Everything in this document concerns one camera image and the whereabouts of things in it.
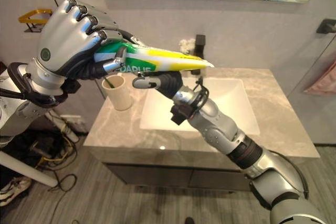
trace toothpaste tube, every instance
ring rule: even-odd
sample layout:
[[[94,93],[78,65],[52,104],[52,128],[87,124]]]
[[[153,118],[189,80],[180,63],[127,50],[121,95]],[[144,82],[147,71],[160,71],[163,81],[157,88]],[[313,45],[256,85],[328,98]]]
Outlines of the toothpaste tube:
[[[102,46],[94,54],[94,60],[98,62],[114,59],[120,47],[127,48],[127,57],[125,65],[118,70],[119,72],[180,71],[214,67],[210,62],[197,56],[125,42]]]

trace black faucet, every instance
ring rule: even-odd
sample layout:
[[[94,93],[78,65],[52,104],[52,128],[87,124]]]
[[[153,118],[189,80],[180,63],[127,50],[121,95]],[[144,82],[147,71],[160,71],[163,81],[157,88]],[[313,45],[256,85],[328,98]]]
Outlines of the black faucet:
[[[204,46],[205,46],[205,35],[197,34],[195,40],[195,50],[194,55],[204,59]],[[191,70],[191,74],[198,76],[201,74],[199,69]]]

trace robotic arm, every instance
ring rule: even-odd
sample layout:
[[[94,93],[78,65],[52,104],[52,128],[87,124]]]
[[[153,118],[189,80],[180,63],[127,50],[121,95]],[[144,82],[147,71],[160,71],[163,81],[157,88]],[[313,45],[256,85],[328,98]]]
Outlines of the robotic arm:
[[[76,0],[65,0],[43,28],[37,56],[29,64],[11,63],[0,75],[0,147],[30,123],[75,93],[76,79],[101,78],[121,68],[125,48],[113,59],[93,53],[105,43],[141,42],[119,30],[107,13]]]
[[[260,204],[271,210],[271,224],[326,224],[319,211],[306,198],[298,173],[289,169],[283,159],[256,144],[224,115],[208,97],[208,90],[195,92],[183,86],[179,72],[156,77],[138,77],[135,88],[156,88],[174,101],[172,120],[188,120],[205,141],[227,155],[251,179],[250,188]]]
[[[143,45],[130,33],[119,30],[106,13],[65,0],[43,29],[37,57],[29,64],[12,63],[0,75],[0,147],[23,132],[35,118],[64,102],[68,93],[76,92],[80,87],[76,79],[100,78],[121,68],[125,63],[122,47],[113,59],[95,61],[93,56],[101,45],[121,40]],[[272,224],[326,224],[305,199],[298,174],[246,136],[219,111],[201,82],[199,85],[198,92],[183,86],[179,72],[156,73],[133,82],[135,88],[156,88],[172,99],[172,120],[177,124],[188,120],[207,143],[241,168],[251,179],[251,190],[261,205],[271,210]],[[25,169],[37,172],[31,167]],[[57,184],[50,178],[44,181],[49,186]]]

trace white cup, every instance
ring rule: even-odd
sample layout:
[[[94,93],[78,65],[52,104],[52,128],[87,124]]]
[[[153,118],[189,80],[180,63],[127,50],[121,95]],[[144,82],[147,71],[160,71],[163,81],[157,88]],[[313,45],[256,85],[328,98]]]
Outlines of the white cup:
[[[115,110],[123,111],[129,109],[132,106],[132,98],[126,86],[125,78],[119,73],[108,76],[106,79],[112,83],[114,88],[111,88],[106,80],[103,80],[101,86],[105,90],[106,95],[110,98]]]

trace round button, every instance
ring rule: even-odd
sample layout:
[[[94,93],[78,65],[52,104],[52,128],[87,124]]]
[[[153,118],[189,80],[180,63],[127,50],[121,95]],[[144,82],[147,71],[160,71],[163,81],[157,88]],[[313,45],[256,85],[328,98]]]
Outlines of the round button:
[[[50,59],[50,51],[48,48],[43,48],[41,50],[41,59],[44,61],[48,61]]]

